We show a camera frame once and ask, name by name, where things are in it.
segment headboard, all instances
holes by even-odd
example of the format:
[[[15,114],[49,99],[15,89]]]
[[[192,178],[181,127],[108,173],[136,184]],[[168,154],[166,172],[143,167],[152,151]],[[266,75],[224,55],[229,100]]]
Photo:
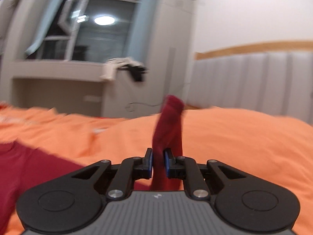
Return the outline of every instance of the headboard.
[[[244,108],[313,123],[313,41],[196,53],[187,105]]]

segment light blue curtain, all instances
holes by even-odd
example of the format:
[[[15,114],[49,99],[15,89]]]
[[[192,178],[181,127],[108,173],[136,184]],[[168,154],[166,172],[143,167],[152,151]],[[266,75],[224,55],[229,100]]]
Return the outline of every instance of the light blue curtain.
[[[29,48],[25,51],[26,55],[29,56],[34,53],[43,42],[51,23],[58,12],[60,5],[63,0],[49,0],[48,4],[43,12],[40,23],[38,25],[34,40]]]
[[[126,56],[139,62],[146,61],[156,6],[157,0],[140,0],[135,9]]]

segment clothes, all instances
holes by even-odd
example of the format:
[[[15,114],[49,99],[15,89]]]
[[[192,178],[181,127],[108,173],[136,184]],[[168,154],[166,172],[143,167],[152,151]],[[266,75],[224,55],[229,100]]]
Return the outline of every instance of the clothes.
[[[168,179],[165,174],[163,151],[171,148],[174,156],[183,155],[181,114],[184,103],[175,96],[168,96],[162,108],[152,140],[153,178],[152,191],[178,191],[181,181]]]
[[[0,235],[5,232],[22,193],[82,167],[18,142],[0,144]],[[147,189],[148,186],[135,183],[135,190]]]

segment window sill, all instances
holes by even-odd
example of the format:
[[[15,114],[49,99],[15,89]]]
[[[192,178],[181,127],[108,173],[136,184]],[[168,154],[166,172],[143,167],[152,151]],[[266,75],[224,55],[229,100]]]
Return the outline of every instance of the window sill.
[[[101,82],[103,64],[85,61],[18,60],[10,64],[12,78]]]

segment white logo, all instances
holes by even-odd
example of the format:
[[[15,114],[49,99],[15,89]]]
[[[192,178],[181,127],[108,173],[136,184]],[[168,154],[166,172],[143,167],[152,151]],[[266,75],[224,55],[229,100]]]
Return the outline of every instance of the white logo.
[[[162,197],[162,194],[155,194],[153,197],[155,197],[155,198],[157,198],[157,199],[159,199],[159,198],[161,198]]]

